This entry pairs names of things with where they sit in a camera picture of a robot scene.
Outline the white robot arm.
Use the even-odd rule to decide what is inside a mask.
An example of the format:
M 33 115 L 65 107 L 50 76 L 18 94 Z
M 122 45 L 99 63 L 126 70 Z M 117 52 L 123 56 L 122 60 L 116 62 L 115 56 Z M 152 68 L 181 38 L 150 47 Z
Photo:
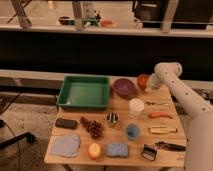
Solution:
M 185 171 L 213 171 L 213 105 L 179 79 L 178 62 L 161 62 L 146 83 L 148 90 L 166 85 L 192 118 L 188 127 Z

